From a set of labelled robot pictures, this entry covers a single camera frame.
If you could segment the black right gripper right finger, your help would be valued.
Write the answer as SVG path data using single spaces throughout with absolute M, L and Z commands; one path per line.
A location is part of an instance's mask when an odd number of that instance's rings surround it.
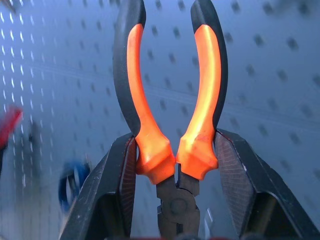
M 214 146 L 239 240 L 320 240 L 320 231 L 282 177 L 244 138 L 219 129 Z

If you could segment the orange and black pliers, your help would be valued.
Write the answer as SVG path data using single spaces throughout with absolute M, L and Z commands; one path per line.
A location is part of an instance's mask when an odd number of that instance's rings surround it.
M 113 81 L 123 117 L 139 149 L 136 173 L 148 177 L 160 199 L 160 236 L 197 236 L 200 181 L 218 168 L 213 142 L 228 87 L 226 43 L 211 0 L 194 0 L 190 15 L 199 62 L 196 106 L 177 152 L 160 130 L 145 95 L 140 46 L 146 23 L 144 0 L 124 0 L 113 44 Z

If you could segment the grey metal pegboard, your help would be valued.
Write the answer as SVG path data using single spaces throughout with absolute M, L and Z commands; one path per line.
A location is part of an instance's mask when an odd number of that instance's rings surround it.
M 192 0 L 145 0 L 148 104 L 177 150 L 196 104 Z M 23 118 L 0 176 L 0 240 L 58 240 L 66 162 L 96 165 L 129 132 L 113 83 L 120 0 L 0 4 L 0 116 Z M 228 56 L 219 128 L 242 136 L 320 230 L 320 0 L 213 0 Z

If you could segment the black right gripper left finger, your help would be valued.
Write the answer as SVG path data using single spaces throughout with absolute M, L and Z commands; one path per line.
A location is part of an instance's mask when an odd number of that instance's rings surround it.
M 136 189 L 137 144 L 118 137 L 88 175 L 58 240 L 127 240 Z

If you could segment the blue tape roll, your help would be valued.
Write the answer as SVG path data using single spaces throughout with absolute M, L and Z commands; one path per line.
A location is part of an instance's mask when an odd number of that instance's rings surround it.
M 91 166 L 87 161 L 73 160 L 64 164 L 58 184 L 58 201 L 64 214 L 71 209 L 90 173 Z

